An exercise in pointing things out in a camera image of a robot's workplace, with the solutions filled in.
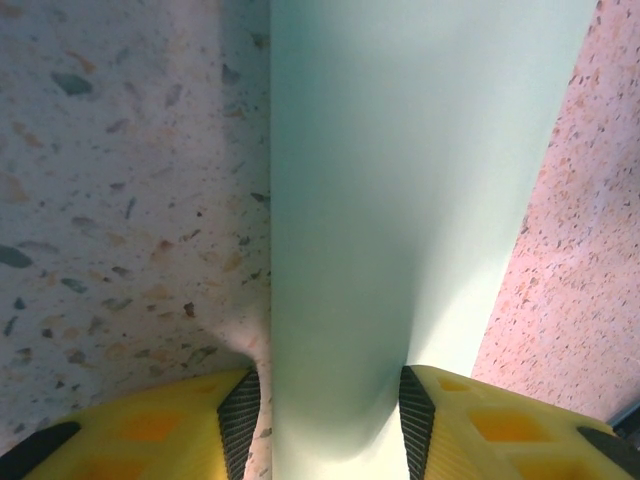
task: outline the speckled stone surface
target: speckled stone surface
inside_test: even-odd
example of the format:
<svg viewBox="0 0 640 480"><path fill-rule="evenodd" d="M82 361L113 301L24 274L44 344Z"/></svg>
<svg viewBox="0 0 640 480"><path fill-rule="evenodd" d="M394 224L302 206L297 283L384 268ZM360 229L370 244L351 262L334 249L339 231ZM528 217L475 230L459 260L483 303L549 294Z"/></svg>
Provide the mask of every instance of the speckled stone surface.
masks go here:
<svg viewBox="0 0 640 480"><path fill-rule="evenodd" d="M0 0L0 452L140 388L268 375L268 67L266 0Z"/></svg>
<svg viewBox="0 0 640 480"><path fill-rule="evenodd" d="M640 398L640 1L597 3L474 376L608 419Z"/></svg>

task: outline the pale green board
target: pale green board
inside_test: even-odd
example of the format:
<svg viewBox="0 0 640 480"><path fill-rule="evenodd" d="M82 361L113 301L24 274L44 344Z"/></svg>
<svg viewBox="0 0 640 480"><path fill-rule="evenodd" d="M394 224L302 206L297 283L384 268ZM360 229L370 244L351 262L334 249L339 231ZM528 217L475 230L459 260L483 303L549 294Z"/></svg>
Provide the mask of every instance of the pale green board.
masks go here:
<svg viewBox="0 0 640 480"><path fill-rule="evenodd" d="M400 366L470 373L593 6L273 0L276 480L406 474Z"/></svg>

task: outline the yellow plastic part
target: yellow plastic part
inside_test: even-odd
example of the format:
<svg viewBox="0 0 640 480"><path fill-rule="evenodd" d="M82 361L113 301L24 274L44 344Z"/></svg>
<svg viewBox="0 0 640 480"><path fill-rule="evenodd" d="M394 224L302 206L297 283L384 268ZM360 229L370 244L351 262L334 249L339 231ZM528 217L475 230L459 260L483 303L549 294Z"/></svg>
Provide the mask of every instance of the yellow plastic part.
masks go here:
<svg viewBox="0 0 640 480"><path fill-rule="evenodd" d="M437 368L411 369L436 406L424 480L629 480L576 430L607 424Z"/></svg>
<svg viewBox="0 0 640 480"><path fill-rule="evenodd" d="M82 428L26 480L228 480L217 408L246 373L193 378L60 419Z"/></svg>

